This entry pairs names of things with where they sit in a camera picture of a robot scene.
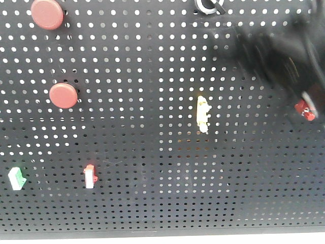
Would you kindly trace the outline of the black blurred gripper body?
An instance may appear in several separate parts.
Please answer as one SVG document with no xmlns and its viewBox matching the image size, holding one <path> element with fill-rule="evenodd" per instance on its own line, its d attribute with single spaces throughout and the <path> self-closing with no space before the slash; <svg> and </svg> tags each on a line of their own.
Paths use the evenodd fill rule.
<svg viewBox="0 0 325 244">
<path fill-rule="evenodd" d="M 290 26 L 237 35 L 244 66 L 310 106 L 324 106 L 324 15 L 294 17 Z"/>
</svg>

